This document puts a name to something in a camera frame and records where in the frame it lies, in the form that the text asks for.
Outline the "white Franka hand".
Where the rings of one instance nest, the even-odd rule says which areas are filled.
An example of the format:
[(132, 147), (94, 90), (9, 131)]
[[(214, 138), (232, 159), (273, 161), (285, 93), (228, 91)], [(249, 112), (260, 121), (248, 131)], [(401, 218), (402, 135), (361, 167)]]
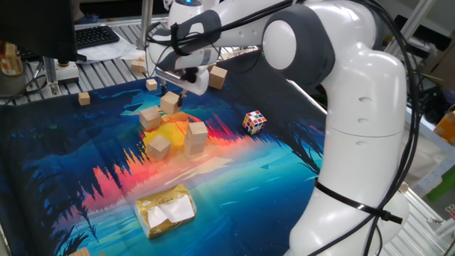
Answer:
[[(178, 107), (182, 106), (187, 91), (196, 95), (202, 95), (208, 88), (209, 72), (207, 65), (169, 71), (168, 75), (173, 84), (183, 89), (178, 97)], [(166, 93), (167, 82), (164, 80), (161, 83), (161, 95), (164, 96)]]

